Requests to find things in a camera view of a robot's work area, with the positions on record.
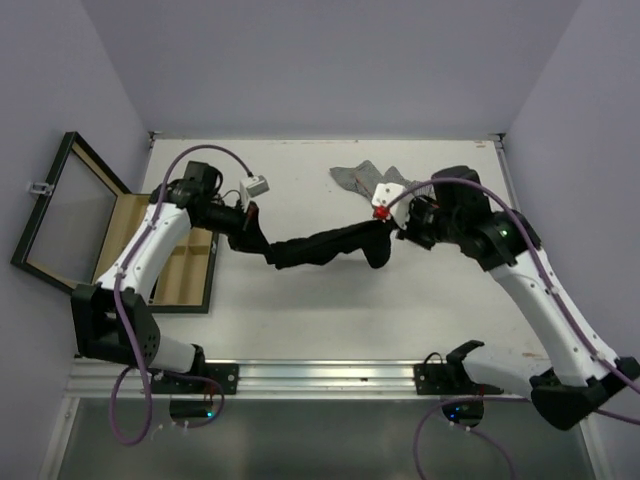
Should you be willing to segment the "black underwear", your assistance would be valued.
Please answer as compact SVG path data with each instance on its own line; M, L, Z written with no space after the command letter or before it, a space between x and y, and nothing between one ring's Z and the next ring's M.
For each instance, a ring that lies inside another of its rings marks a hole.
M391 233L394 227L379 220L369 220L342 228L319 232L309 237L269 243L263 234L258 215L253 214L246 227L228 236L232 250L262 255L277 270L301 265L324 266L339 254L361 250L372 269L380 269L391 257Z

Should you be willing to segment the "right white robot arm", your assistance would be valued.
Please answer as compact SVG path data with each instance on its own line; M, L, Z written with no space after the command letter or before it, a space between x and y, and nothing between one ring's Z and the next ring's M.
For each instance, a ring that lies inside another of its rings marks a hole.
M400 238L425 249L459 246L509 295L546 352L542 360L520 358L468 341L446 356L451 389L498 388L531 401L549 424L569 430L623 389L639 388L638 360L616 353L589 325L522 214L466 166L442 170L427 183L434 198L408 187L388 204Z

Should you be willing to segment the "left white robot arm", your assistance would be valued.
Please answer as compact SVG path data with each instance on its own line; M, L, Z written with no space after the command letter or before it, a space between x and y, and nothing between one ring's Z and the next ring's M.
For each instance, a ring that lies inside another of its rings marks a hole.
M254 197L268 191L264 176L239 183L239 202L219 197L222 174L191 161L183 177L164 180L150 197L145 216L114 263L92 284L71 295L81 356L144 371L172 372L185 392L201 390L208 379L200 346L161 334L148 305L152 290L178 243L194 228L237 239L247 233L257 207Z

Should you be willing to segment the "grey striped underwear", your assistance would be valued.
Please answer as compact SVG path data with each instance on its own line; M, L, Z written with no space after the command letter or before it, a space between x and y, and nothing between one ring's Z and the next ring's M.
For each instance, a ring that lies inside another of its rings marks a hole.
M343 190L356 193L367 200L373 198L379 183L395 183L405 188L418 184L416 180L405 178L396 166L382 173L371 161L365 160L355 167L332 167L329 175Z

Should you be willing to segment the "wooden compartment organizer box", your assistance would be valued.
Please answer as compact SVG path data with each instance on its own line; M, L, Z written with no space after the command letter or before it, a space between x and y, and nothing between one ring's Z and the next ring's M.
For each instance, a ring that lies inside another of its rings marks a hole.
M117 197L92 280L97 281L120 256L140 226L149 197ZM218 235L193 229L176 245L149 298L159 314L205 314L210 309Z

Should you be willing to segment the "glass box lid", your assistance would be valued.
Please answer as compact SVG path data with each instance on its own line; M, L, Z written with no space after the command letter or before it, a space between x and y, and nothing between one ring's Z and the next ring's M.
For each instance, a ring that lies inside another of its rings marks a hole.
M70 295L90 283L118 196L130 188L76 131L63 135L10 263Z

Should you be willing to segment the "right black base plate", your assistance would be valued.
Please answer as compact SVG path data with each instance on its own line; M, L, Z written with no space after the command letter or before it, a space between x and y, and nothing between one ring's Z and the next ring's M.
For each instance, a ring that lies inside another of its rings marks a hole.
M472 381L460 361L449 362L438 352L432 352L422 362L413 365L413 380L418 395L477 396L504 393L498 387Z

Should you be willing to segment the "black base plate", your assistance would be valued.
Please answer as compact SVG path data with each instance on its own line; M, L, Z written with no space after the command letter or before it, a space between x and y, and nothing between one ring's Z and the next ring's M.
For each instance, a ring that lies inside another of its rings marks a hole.
M236 363L206 363L199 372L156 372L151 392L162 395L208 395L222 392L235 395L239 382Z
M422 362L413 365L413 380L418 395L477 396L504 393L498 387L472 381L460 361L449 362L438 352L432 352Z

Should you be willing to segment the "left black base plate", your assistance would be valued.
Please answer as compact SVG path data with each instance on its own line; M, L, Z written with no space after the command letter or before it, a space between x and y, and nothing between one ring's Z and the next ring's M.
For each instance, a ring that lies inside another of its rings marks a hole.
M235 395L239 382L236 363L206 363L199 372L156 372L151 392L162 395L208 395L222 392Z

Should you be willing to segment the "white wall latch clip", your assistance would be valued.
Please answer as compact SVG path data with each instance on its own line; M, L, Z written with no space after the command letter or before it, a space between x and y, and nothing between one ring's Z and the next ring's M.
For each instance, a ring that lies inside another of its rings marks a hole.
M51 196L54 189L55 186L47 182L30 182L26 187L26 191L35 196Z

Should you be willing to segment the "aluminium mounting rail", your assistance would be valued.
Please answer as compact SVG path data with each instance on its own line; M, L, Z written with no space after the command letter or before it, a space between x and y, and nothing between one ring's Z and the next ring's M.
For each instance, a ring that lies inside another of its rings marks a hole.
M472 364L470 379L504 391L503 394L527 396L529 379L551 368L548 359L524 355L489 356L472 352L465 360ZM363 361L210 361L236 363L238 399L410 399L418 395L413 380L413 365L418 360ZM97 360L76 359L64 389L67 397L108 399L117 376L124 367ZM204 395L162 395L202 400Z

